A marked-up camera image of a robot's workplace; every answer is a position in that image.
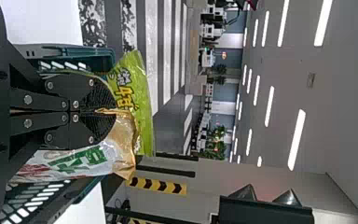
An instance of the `light panel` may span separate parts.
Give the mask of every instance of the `light panel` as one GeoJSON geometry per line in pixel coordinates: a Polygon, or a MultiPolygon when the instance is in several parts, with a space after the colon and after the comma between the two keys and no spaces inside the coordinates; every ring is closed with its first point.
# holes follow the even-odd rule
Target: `light panel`
{"type": "Polygon", "coordinates": [[[282,19],[281,19],[281,27],[279,29],[279,35],[278,35],[278,47],[282,46],[284,29],[286,26],[287,11],[289,10],[289,3],[290,3],[290,0],[284,0],[282,19]]]}
{"type": "Polygon", "coordinates": [[[248,70],[248,65],[245,65],[243,67],[243,74],[242,74],[242,86],[245,85],[245,80],[246,80],[246,73],[247,73],[247,70],[248,70]]]}
{"type": "Polygon", "coordinates": [[[237,129],[237,126],[234,126],[234,130],[232,131],[232,141],[234,142],[235,139],[235,131],[237,129]]]}
{"type": "Polygon", "coordinates": [[[235,110],[238,110],[238,106],[240,105],[239,102],[240,102],[240,94],[238,93],[237,94],[237,104],[235,105],[235,110]]]}
{"type": "Polygon", "coordinates": [[[250,152],[250,150],[251,150],[252,134],[253,134],[252,129],[249,129],[249,133],[248,133],[248,143],[247,143],[247,145],[246,145],[246,156],[249,156],[249,152],[250,152]]]}
{"type": "Polygon", "coordinates": [[[246,48],[246,39],[248,37],[248,27],[245,28],[245,31],[243,32],[243,47],[246,48]]]}
{"type": "Polygon", "coordinates": [[[257,43],[257,29],[258,29],[258,19],[255,20],[255,32],[254,32],[254,43],[253,43],[254,48],[255,48],[255,44],[257,43]]]}
{"type": "Polygon", "coordinates": [[[255,98],[254,98],[254,106],[257,106],[257,99],[258,99],[258,89],[260,86],[260,76],[257,76],[255,80],[255,98]]]}
{"type": "Polygon", "coordinates": [[[240,102],[240,113],[238,114],[238,120],[241,120],[242,117],[242,102],[240,102]]]}
{"type": "Polygon", "coordinates": [[[237,155],[237,147],[238,147],[238,138],[235,139],[235,143],[234,143],[234,155],[237,155]]]}
{"type": "Polygon", "coordinates": [[[264,124],[266,125],[266,127],[269,126],[269,117],[270,117],[270,115],[271,115],[272,102],[273,102],[273,100],[274,100],[274,92],[275,92],[275,88],[274,88],[273,86],[271,86],[271,87],[269,88],[267,111],[266,111],[266,119],[264,120],[264,124]]]}
{"type": "Polygon", "coordinates": [[[293,135],[292,147],[290,148],[289,160],[287,162],[287,165],[289,166],[289,169],[291,171],[295,169],[298,146],[300,145],[301,134],[305,123],[305,117],[306,117],[305,111],[300,109],[298,111],[295,134],[293,135]]]}
{"type": "Polygon", "coordinates": [[[246,88],[246,93],[249,94],[251,92],[251,82],[252,82],[252,68],[249,69],[249,76],[248,76],[248,87],[246,88]]]}
{"type": "Polygon", "coordinates": [[[261,158],[261,156],[259,156],[258,160],[257,160],[257,167],[261,167],[262,163],[263,163],[263,158],[261,158]]]}
{"type": "Polygon", "coordinates": [[[313,43],[315,47],[320,47],[324,44],[324,36],[332,5],[333,0],[324,0],[324,3],[322,4],[321,16],[319,18],[318,29],[316,30],[315,41],[313,43]]]}
{"type": "Polygon", "coordinates": [[[269,11],[266,12],[266,19],[264,20],[263,39],[261,40],[261,47],[266,46],[267,30],[269,29],[269,11]]]}

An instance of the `warning tape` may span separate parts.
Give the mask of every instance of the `warning tape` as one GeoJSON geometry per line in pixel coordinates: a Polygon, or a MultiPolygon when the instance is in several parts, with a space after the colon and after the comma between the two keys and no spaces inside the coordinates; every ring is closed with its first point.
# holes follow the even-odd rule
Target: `warning tape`
{"type": "Polygon", "coordinates": [[[172,182],[165,182],[155,179],[145,179],[141,177],[133,177],[132,180],[127,180],[128,187],[137,189],[153,190],[161,193],[187,195],[187,185],[177,184],[172,182]]]}
{"type": "Polygon", "coordinates": [[[160,223],[131,218],[129,224],[160,224],[160,223]]]}

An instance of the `fluorescent light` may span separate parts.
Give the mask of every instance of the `fluorescent light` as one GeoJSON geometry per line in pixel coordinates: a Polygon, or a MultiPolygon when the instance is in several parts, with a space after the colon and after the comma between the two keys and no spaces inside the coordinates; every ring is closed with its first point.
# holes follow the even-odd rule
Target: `fluorescent light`
{"type": "Polygon", "coordinates": [[[318,29],[316,30],[315,42],[313,45],[315,47],[320,47],[324,43],[324,35],[326,33],[326,27],[328,18],[330,17],[331,6],[333,5],[333,0],[324,0],[322,4],[321,17],[319,18],[318,29]]]}
{"type": "Polygon", "coordinates": [[[282,20],[281,20],[281,28],[279,30],[279,36],[278,36],[278,47],[281,47],[282,42],[283,42],[284,28],[286,26],[286,19],[287,19],[287,11],[289,9],[289,2],[290,2],[290,0],[284,0],[282,20]]]}
{"type": "Polygon", "coordinates": [[[242,116],[242,102],[240,103],[240,114],[238,114],[238,120],[241,120],[242,116]]]}
{"type": "Polygon", "coordinates": [[[255,48],[255,43],[257,42],[257,29],[258,29],[258,19],[255,20],[254,48],[255,48]]]}
{"type": "Polygon", "coordinates": [[[234,126],[234,130],[232,131],[232,141],[234,142],[235,138],[235,130],[237,129],[237,126],[234,126]]]}
{"type": "Polygon", "coordinates": [[[271,88],[269,88],[266,120],[264,121],[264,124],[266,125],[266,127],[269,126],[269,116],[271,115],[272,101],[274,100],[274,92],[275,92],[275,88],[273,86],[271,86],[271,88]]]}
{"type": "Polygon", "coordinates": [[[248,27],[245,28],[245,32],[243,32],[243,47],[246,47],[246,38],[248,36],[248,27]]]}
{"type": "Polygon", "coordinates": [[[245,85],[245,80],[246,80],[246,72],[247,72],[247,70],[248,70],[248,65],[245,65],[245,66],[243,67],[243,74],[242,74],[242,86],[244,86],[244,85],[245,85]]]}
{"type": "Polygon", "coordinates": [[[234,143],[234,155],[237,155],[237,147],[238,147],[238,138],[235,139],[235,143],[234,143]]]}
{"type": "Polygon", "coordinates": [[[257,76],[255,80],[255,98],[254,98],[254,106],[257,106],[257,98],[258,98],[258,88],[260,85],[260,76],[257,76]]]}
{"type": "Polygon", "coordinates": [[[257,160],[257,167],[261,167],[261,163],[263,163],[263,158],[261,158],[261,156],[259,156],[258,160],[257,160]]]}
{"type": "Polygon", "coordinates": [[[252,129],[249,129],[249,133],[248,133],[248,143],[247,143],[247,145],[246,145],[246,156],[249,156],[249,151],[251,150],[252,134],[253,134],[252,129]]]}
{"type": "Polygon", "coordinates": [[[248,93],[248,94],[251,91],[251,82],[252,82],[252,68],[249,69],[248,87],[246,88],[246,93],[248,93]]]}
{"type": "Polygon", "coordinates": [[[293,171],[295,169],[298,146],[300,145],[301,134],[302,134],[302,131],[304,128],[305,117],[306,117],[305,111],[300,109],[298,111],[295,134],[293,135],[292,147],[290,148],[289,160],[287,162],[287,165],[289,166],[289,169],[291,171],[293,171]]]}
{"type": "Polygon", "coordinates": [[[237,104],[235,105],[235,110],[238,110],[238,105],[240,103],[240,94],[237,94],[237,104]]]}
{"type": "Polygon", "coordinates": [[[264,20],[263,39],[261,40],[261,47],[266,46],[267,30],[269,28],[269,11],[266,12],[266,19],[264,20]]]}

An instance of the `ceiling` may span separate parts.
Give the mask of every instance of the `ceiling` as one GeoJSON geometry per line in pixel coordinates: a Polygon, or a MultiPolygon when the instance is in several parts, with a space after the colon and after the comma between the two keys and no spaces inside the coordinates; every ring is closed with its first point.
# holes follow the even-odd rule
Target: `ceiling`
{"type": "Polygon", "coordinates": [[[324,44],[314,47],[323,0],[292,0],[278,48],[283,0],[260,0],[248,17],[243,64],[253,69],[241,121],[236,120],[241,162],[286,167],[299,109],[307,116],[296,157],[295,172],[329,173],[358,206],[358,1],[334,0],[324,44]],[[269,24],[266,46],[261,47],[266,11],[269,24]],[[259,19],[256,47],[252,47],[255,20],[259,19]],[[313,88],[307,87],[314,73],[313,88]],[[257,105],[253,105],[256,76],[260,76],[257,105]],[[275,94],[269,126],[265,116],[269,88],[275,94]],[[253,129],[246,157],[249,129],[253,129]]]}

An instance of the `green snack bag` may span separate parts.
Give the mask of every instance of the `green snack bag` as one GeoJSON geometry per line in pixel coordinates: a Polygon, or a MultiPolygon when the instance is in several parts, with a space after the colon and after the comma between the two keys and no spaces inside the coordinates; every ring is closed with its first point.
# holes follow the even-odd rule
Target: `green snack bag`
{"type": "Polygon", "coordinates": [[[142,55],[138,50],[126,53],[107,74],[107,82],[117,109],[130,110],[136,119],[141,138],[138,155],[154,155],[153,116],[142,55]]]}

